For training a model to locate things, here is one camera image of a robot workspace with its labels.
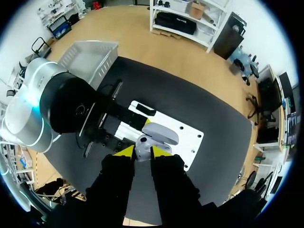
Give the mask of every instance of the black mat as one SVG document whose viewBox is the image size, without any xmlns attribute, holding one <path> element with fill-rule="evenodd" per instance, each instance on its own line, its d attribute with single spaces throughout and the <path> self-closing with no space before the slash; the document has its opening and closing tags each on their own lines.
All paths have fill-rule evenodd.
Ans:
<svg viewBox="0 0 304 228">
<path fill-rule="evenodd" d="M 118 57 L 100 85 L 123 80 L 117 97 L 128 107 L 136 100 L 176 120 L 204 132 L 196 158 L 188 171 L 200 190 L 202 205 L 223 203 L 242 168 L 251 136 L 251 124 L 237 110 L 206 90 L 157 68 Z M 119 122 L 110 118 L 106 128 L 112 133 Z M 85 192 L 101 169 L 101 160 L 110 153 L 95 144 L 88 156 L 76 145 L 75 134 L 60 137 L 45 155 L 58 172 L 79 191 Z M 126 216 L 151 224 L 161 224 L 150 162 L 137 162 Z"/>
</svg>

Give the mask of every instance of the black cabinet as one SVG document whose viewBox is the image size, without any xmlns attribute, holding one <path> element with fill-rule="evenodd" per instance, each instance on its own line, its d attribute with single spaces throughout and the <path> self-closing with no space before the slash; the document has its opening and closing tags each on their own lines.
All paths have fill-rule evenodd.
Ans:
<svg viewBox="0 0 304 228">
<path fill-rule="evenodd" d="M 231 13 L 227 23 L 214 44 L 214 53 L 228 59 L 243 41 L 244 27 L 247 23 L 235 13 Z"/>
</svg>

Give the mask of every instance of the white tray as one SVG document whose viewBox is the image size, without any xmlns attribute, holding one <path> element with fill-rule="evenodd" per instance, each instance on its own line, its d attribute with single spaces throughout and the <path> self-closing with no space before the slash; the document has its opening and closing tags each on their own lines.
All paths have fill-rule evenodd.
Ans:
<svg viewBox="0 0 304 228">
<path fill-rule="evenodd" d="M 118 57 L 118 43 L 97 40 L 76 41 L 58 64 L 82 78 L 95 90 Z"/>
</svg>

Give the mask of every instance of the shelf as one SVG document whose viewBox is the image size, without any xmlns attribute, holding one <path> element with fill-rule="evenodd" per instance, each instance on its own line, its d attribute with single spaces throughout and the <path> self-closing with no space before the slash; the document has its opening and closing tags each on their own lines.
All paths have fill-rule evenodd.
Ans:
<svg viewBox="0 0 304 228">
<path fill-rule="evenodd" d="M 226 10 L 225 7 L 220 6 L 220 5 L 218 5 L 217 3 L 215 3 L 215 2 L 213 2 L 213 1 L 211 1 L 211 0 L 201 0 L 201 1 L 202 1 L 203 3 L 205 2 L 205 3 L 209 4 L 209 5 L 212 5 L 212 6 L 216 7 L 216 8 L 218 8 L 218 9 L 220 9 L 220 10 L 223 11 L 223 12 L 227 12 L 227 10 Z"/>
<path fill-rule="evenodd" d="M 191 17 L 188 13 L 182 13 L 182 12 L 179 12 L 179 11 L 176 11 L 176 10 L 173 10 L 173 9 L 170 9 L 170 8 L 167 8 L 167 7 L 163 7 L 163 6 L 153 6 L 153 9 L 155 10 L 160 10 L 160 11 L 164 11 L 164 12 L 168 12 L 168 13 L 174 13 L 174 14 L 177 14 L 177 15 L 180 15 L 180 16 L 183 16 L 185 18 L 189 18 L 191 20 L 194 20 L 196 22 L 199 22 L 199 23 L 202 23 L 214 30 L 218 30 L 217 27 L 215 27 L 213 24 L 207 22 L 205 19 L 196 19 L 196 18 L 193 18 Z"/>
<path fill-rule="evenodd" d="M 178 31 L 178 30 L 175 30 L 175 29 L 167 28 L 167 27 L 164 27 L 164 26 L 161 26 L 161 25 L 156 25 L 156 24 L 153 24 L 153 28 L 161 29 L 161 30 L 165 30 L 165 31 L 168 31 L 168 32 L 175 33 L 175 34 L 180 35 L 182 37 L 191 39 L 191 40 L 193 40 L 193 41 L 195 41 L 195 42 L 197 42 L 197 43 L 199 43 L 201 45 L 209 47 L 209 44 L 207 42 L 198 39 L 195 35 L 190 35 L 190 34 L 187 34 L 187 33 L 184 33 L 184 32 Z"/>
</svg>

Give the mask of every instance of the wooden floor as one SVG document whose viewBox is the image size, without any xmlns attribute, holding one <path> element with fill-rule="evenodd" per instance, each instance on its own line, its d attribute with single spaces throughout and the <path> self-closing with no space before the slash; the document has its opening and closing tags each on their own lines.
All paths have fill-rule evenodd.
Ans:
<svg viewBox="0 0 304 228">
<path fill-rule="evenodd" d="M 207 54 L 203 46 L 186 38 L 175 39 L 151 33 L 149 11 L 145 6 L 116 6 L 91 11 L 73 26 L 72 31 L 52 45 L 52 53 L 48 59 L 58 61 L 77 40 L 118 41 L 120 56 L 157 67 L 192 82 L 234 107 L 244 116 L 253 109 L 245 101 L 248 93 L 257 95 L 257 84 L 253 78 L 251 86 L 247 86 L 240 76 L 230 73 L 227 61 L 212 52 Z M 256 136 L 257 127 L 253 127 L 244 163 L 245 176 L 254 169 L 252 162 L 257 150 L 253 148 L 253 144 Z M 45 156 L 39 154 L 39 187 L 45 180 L 59 176 L 47 163 Z M 241 181 L 231 193 L 242 188 L 243 183 L 244 181 Z"/>
</svg>

